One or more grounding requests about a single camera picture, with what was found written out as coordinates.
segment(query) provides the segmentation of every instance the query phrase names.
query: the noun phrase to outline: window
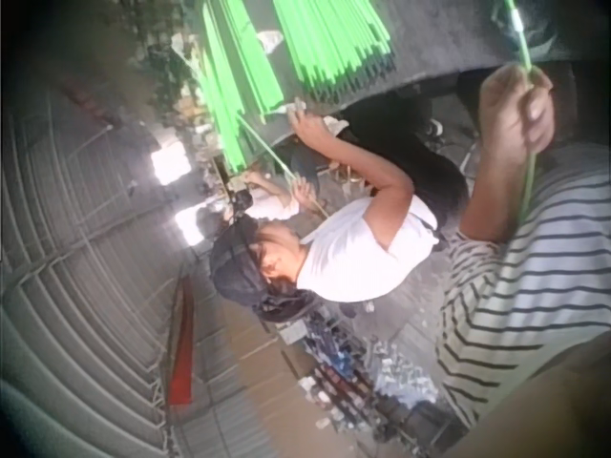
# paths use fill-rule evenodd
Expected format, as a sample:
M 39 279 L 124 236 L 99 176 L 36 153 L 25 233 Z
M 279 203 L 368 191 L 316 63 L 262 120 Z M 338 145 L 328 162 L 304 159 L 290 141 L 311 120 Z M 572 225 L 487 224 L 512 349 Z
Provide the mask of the window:
M 203 241 L 203 235 L 200 232 L 200 228 L 197 225 L 196 214 L 201 207 L 206 205 L 205 202 L 193 207 L 186 208 L 178 213 L 174 217 L 176 224 L 179 226 L 180 231 L 184 235 L 184 239 L 189 246 L 195 246 Z
M 191 172 L 191 164 L 184 151 L 184 145 L 179 141 L 151 153 L 151 159 L 155 175 L 163 186 Z

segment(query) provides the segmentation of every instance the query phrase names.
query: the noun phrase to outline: striped shirt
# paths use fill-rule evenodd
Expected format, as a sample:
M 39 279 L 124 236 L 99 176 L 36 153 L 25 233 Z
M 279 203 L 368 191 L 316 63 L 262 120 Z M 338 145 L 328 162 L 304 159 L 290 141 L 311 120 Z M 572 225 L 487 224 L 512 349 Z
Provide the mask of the striped shirt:
M 467 426 L 565 349 L 611 328 L 609 151 L 556 150 L 505 245 L 451 240 L 436 343 L 442 392 Z

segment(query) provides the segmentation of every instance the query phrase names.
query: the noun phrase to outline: corrugated roof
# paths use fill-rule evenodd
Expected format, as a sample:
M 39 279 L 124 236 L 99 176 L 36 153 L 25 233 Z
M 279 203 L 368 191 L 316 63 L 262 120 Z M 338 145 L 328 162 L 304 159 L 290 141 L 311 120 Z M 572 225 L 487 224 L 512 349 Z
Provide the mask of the corrugated roof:
M 157 363 L 193 258 L 174 215 L 194 197 L 158 184 L 154 140 L 104 81 L 80 75 L 121 129 L 26 76 L 3 100 L 3 410 L 42 456 L 273 458 L 203 264 L 194 403 L 165 427 Z

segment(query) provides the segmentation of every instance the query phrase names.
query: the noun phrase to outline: bundle of green rods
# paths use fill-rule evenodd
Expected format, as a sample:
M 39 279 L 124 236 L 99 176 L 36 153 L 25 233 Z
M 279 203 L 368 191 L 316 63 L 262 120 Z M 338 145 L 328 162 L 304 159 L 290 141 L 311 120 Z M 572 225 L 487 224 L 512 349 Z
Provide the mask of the bundle of green rods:
M 201 14 L 208 49 L 201 53 L 196 77 L 221 136 L 227 164 L 238 173 L 247 165 L 241 142 L 244 114 L 256 111 L 263 119 L 284 96 L 242 0 L 207 1 Z M 238 84 L 234 71 L 245 84 Z
M 295 71 L 315 100 L 371 84 L 394 68 L 390 35 L 370 0 L 274 0 Z

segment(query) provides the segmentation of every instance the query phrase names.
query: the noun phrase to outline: white t-shirt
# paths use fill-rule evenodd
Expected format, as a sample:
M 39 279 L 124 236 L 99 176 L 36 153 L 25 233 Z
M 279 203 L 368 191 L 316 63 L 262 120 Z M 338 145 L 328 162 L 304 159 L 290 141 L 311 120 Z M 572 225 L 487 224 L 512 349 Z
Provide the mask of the white t-shirt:
M 283 206 L 278 196 L 270 195 L 263 188 L 250 190 L 252 206 L 246 210 L 246 214 L 254 219 L 289 219 L 299 213 L 299 202 L 291 198 L 288 205 Z
M 335 213 L 302 239 L 311 243 L 297 287 L 335 302 L 379 298 L 396 288 L 439 242 L 437 220 L 414 196 L 408 215 L 389 251 L 377 242 L 363 219 L 372 198 L 359 198 Z

